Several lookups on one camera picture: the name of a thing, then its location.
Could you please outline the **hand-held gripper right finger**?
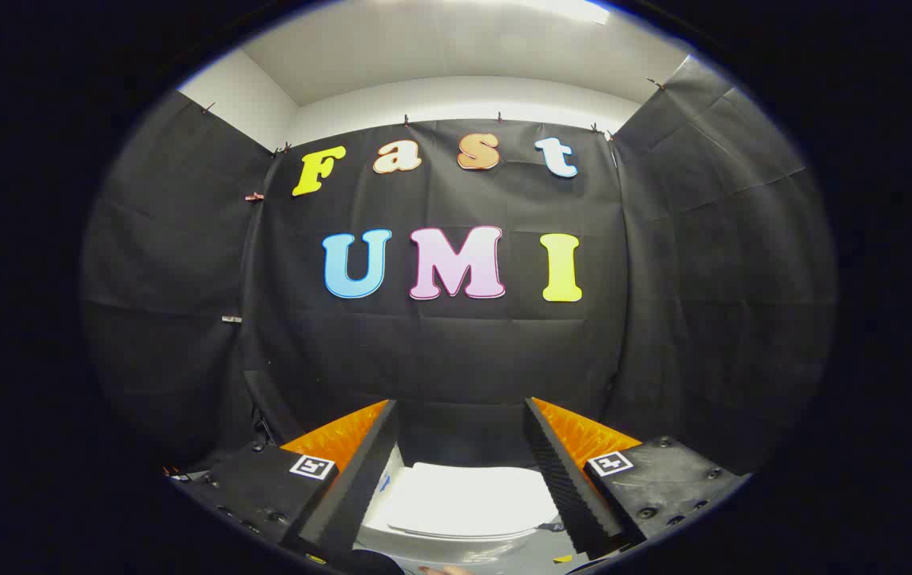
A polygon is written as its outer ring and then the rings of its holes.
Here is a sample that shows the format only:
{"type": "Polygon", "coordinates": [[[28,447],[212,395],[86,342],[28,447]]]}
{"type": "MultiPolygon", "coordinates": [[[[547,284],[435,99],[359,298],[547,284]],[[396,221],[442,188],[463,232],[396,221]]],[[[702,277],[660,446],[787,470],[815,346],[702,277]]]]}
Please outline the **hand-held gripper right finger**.
{"type": "Polygon", "coordinates": [[[663,538],[747,483],[670,436],[640,441],[540,398],[523,433],[573,549],[606,559],[663,538]]]}

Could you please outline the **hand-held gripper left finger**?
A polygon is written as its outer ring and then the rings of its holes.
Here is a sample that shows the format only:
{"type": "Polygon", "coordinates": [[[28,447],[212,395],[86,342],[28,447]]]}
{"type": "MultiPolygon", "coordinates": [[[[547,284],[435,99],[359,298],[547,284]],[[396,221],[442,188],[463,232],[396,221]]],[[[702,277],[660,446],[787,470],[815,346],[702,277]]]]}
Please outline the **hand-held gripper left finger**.
{"type": "Polygon", "coordinates": [[[398,441],[384,400],[287,444],[245,447],[172,486],[265,549],[311,568],[356,568],[354,544],[398,441]]]}

